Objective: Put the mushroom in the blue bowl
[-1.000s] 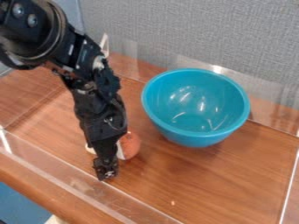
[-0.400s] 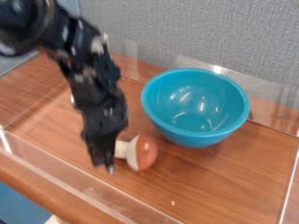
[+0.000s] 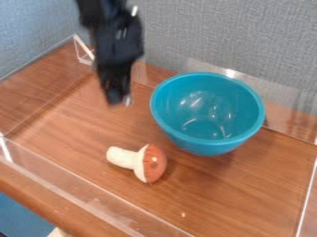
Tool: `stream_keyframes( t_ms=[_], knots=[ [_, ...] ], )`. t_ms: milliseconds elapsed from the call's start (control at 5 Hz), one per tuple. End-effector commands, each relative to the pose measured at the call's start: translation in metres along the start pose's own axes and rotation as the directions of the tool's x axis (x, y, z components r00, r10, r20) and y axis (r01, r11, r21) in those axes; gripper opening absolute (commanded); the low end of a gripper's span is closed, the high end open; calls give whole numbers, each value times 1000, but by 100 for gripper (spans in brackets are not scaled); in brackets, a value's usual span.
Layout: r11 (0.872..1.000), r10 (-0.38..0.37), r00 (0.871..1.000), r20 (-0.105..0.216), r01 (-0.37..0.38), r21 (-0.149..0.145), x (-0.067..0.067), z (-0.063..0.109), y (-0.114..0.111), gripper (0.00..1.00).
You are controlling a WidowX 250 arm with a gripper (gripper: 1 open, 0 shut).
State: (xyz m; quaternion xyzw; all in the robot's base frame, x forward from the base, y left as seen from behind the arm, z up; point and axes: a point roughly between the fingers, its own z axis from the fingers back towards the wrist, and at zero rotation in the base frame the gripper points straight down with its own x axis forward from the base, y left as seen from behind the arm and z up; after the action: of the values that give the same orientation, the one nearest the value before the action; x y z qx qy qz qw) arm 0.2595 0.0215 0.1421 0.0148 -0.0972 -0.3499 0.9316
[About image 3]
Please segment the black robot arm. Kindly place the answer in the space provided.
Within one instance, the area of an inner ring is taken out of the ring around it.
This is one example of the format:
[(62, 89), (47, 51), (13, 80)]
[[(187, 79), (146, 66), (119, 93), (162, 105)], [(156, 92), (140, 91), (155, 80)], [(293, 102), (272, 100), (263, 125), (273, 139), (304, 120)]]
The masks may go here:
[(143, 55), (143, 27), (126, 0), (75, 0), (80, 25), (90, 31), (95, 69), (111, 106), (130, 96), (131, 69)]

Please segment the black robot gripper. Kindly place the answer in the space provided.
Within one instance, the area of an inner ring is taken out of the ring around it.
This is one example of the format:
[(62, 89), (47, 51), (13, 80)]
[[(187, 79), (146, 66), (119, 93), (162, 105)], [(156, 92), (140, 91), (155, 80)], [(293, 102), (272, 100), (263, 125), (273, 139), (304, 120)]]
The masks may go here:
[(143, 55), (140, 18), (128, 12), (110, 19), (100, 12), (92, 14), (92, 39), (100, 88), (116, 106), (130, 96), (131, 65)]

